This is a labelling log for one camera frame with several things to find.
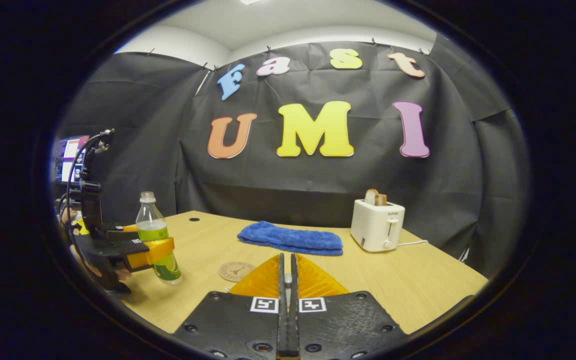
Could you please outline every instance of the foam letter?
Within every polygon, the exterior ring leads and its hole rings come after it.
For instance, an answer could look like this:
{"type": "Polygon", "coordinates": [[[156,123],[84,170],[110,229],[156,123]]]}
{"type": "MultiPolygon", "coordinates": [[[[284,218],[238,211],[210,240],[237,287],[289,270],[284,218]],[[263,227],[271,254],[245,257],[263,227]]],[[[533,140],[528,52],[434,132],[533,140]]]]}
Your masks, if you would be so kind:
{"type": "Polygon", "coordinates": [[[226,126],[233,121],[232,117],[220,117],[212,121],[212,131],[208,139],[208,153],[213,158],[230,159],[239,155],[248,142],[250,133],[250,123],[257,118],[257,114],[241,114],[237,117],[239,129],[235,143],[231,146],[224,146],[224,134],[226,126]]]}
{"type": "Polygon", "coordinates": [[[426,74],[422,70],[416,69],[412,64],[416,64],[417,61],[412,57],[406,57],[406,55],[401,52],[395,52],[388,55],[390,59],[394,59],[397,62],[399,68],[406,74],[414,76],[416,78],[423,78],[426,74]]]}
{"type": "Polygon", "coordinates": [[[363,63],[358,56],[352,48],[336,48],[330,52],[330,64],[338,69],[359,69],[363,63]]]}
{"type": "Polygon", "coordinates": [[[217,84],[221,85],[221,89],[223,90],[221,100],[228,99],[228,96],[233,95],[233,93],[240,88],[240,85],[235,84],[235,82],[242,80],[240,70],[243,68],[245,68],[244,64],[238,64],[232,70],[228,71],[226,75],[222,76],[221,79],[217,80],[217,84]]]}
{"type": "Polygon", "coordinates": [[[302,150],[297,146],[297,137],[306,153],[313,155],[325,134],[324,144],[319,148],[324,157],[351,157],[355,149],[348,141],[346,115],[349,110],[350,104],[345,101],[330,101],[324,104],[317,120],[313,121],[304,105],[290,104],[279,107],[279,114],[283,116],[283,140],[277,148],[277,155],[299,155],[302,150]]]}
{"type": "Polygon", "coordinates": [[[392,105],[401,114],[401,124],[404,128],[404,144],[399,148],[399,152],[409,158],[428,157],[430,149],[424,143],[424,132],[419,117],[423,111],[421,106],[405,101],[393,102],[392,105]]]}
{"type": "Polygon", "coordinates": [[[281,75],[288,73],[288,70],[290,70],[288,63],[290,63],[288,57],[275,57],[274,59],[265,60],[263,66],[256,71],[256,74],[259,76],[267,76],[270,74],[281,75]]]}

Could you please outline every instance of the black fabric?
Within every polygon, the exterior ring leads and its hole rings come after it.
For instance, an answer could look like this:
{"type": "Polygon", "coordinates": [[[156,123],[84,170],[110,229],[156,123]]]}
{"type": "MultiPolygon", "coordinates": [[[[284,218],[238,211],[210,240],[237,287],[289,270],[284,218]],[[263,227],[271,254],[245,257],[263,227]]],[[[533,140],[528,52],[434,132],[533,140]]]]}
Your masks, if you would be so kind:
{"type": "MultiPolygon", "coordinates": [[[[526,194],[526,150],[508,101],[466,54],[439,41],[430,56],[406,48],[332,41],[260,53],[210,72],[161,55],[115,54],[82,88],[65,135],[117,129],[114,148],[97,158],[105,220],[132,223],[138,193],[154,191],[164,215],[199,210],[252,221],[350,227],[355,199],[378,189],[406,208],[404,227],[484,276],[514,246],[526,194]],[[359,52],[363,66],[337,69],[330,51],[359,52]],[[401,52],[425,77],[407,75],[387,57],[401,52]],[[259,77],[262,63],[290,58],[290,71],[259,77]],[[217,80],[244,64],[226,100],[217,80]],[[324,104],[346,101],[351,157],[279,157],[279,107],[302,104],[316,119],[324,104]],[[426,158],[404,157],[395,101],[420,105],[426,158]],[[257,114],[244,150],[230,159],[208,153],[211,123],[257,114]]],[[[233,120],[224,145],[238,132],[233,120]]]]}
{"type": "Polygon", "coordinates": [[[81,87],[58,137],[116,129],[91,172],[103,188],[103,221],[134,224],[142,191],[155,193],[164,216],[178,213],[179,127],[207,72],[174,57],[125,52],[112,55],[81,87]]]}

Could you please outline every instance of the letter m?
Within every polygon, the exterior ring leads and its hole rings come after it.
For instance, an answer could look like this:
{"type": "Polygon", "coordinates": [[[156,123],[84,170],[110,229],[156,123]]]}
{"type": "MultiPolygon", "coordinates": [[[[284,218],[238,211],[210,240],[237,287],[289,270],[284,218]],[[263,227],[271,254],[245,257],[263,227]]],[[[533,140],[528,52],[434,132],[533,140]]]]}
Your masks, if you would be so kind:
{"type": "Polygon", "coordinates": [[[301,104],[290,104],[279,107],[283,116],[283,140],[277,148],[280,157],[296,157],[301,153],[297,146],[297,137],[308,155],[317,150],[322,136],[324,144],[319,152],[324,157],[351,157],[355,149],[348,141],[348,125],[346,115],[350,104],[345,101],[330,101],[324,104],[317,120],[308,114],[301,104]]]}

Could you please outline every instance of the white toaster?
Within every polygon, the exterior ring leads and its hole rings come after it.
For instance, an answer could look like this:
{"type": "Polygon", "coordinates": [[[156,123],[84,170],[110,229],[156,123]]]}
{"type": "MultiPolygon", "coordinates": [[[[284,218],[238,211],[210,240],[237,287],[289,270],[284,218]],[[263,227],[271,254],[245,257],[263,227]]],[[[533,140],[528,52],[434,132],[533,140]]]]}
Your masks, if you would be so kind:
{"type": "Polygon", "coordinates": [[[396,203],[375,206],[363,199],[354,201],[350,235],[363,250],[377,253],[397,249],[406,209],[396,203]]]}

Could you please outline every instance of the white ceiling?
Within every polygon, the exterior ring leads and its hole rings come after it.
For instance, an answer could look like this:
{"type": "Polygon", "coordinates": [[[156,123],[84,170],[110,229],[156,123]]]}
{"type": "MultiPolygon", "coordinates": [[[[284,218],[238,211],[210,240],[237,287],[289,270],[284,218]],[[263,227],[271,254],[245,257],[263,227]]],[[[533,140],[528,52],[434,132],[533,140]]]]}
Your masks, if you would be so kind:
{"type": "Polygon", "coordinates": [[[356,26],[392,30],[434,42],[435,32],[375,0],[204,0],[162,20],[190,30],[228,50],[272,35],[315,27],[356,26]]]}

